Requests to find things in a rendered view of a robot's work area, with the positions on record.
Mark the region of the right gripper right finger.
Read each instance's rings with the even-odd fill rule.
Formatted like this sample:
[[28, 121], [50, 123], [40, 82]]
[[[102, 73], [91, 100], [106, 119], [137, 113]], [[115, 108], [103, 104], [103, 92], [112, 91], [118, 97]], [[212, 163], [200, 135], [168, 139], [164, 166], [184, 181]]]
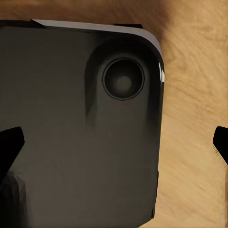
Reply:
[[228, 128], [217, 126], [213, 144], [228, 164]]

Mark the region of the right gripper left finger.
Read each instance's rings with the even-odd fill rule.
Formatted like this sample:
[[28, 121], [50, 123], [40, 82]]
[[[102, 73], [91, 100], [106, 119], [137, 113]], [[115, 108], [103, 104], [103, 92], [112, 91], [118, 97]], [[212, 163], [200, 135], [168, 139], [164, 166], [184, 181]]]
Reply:
[[0, 183], [25, 144], [20, 126], [0, 132]]

